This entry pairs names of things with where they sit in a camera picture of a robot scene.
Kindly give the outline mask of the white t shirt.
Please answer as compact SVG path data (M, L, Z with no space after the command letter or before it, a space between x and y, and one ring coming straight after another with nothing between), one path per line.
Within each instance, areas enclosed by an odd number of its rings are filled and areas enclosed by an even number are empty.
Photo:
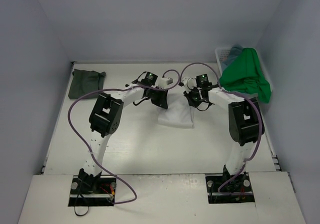
M157 122L159 125L192 129L194 127L194 108L182 94L168 94L167 109L158 108Z

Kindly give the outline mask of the grey t shirt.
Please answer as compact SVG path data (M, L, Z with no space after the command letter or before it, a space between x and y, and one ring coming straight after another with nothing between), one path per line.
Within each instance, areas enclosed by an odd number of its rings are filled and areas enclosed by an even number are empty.
M102 90L106 75L106 72L74 69L68 97L75 100L90 92Z

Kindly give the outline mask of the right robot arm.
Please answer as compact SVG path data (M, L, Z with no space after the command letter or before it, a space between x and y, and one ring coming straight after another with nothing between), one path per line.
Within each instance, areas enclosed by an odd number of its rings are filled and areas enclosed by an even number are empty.
M181 85L190 106L197 108L201 103L207 103L227 111L233 145L223 167L220 189L232 190L238 186L239 176L244 175L246 163L255 157L265 131L258 102L243 93L212 85L206 74L196 78L184 77Z

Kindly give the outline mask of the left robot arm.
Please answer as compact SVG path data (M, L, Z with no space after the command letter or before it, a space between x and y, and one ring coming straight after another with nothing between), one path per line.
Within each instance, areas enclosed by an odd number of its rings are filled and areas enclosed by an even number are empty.
M130 104L137 105L137 101L151 100L157 107L167 109L167 87L172 83L172 78L158 78L157 75L146 72L143 79L126 84L124 91L99 94L89 116L92 134L88 157L78 173L82 188L87 193L93 194L99 190L106 146L111 135L119 128L124 107Z

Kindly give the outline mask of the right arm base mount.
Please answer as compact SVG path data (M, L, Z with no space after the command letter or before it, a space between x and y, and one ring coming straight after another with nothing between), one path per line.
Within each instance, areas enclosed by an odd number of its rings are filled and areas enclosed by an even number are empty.
M206 175L205 183L209 204L230 204L255 202L248 174L242 174L226 184L221 191L218 188L225 182L221 175Z

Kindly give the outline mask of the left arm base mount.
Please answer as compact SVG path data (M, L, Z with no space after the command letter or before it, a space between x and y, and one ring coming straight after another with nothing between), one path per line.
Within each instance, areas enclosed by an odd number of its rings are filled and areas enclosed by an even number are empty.
M77 176L73 176L69 192L68 206L104 207L114 206L117 180L111 176L102 176L94 190L89 190Z

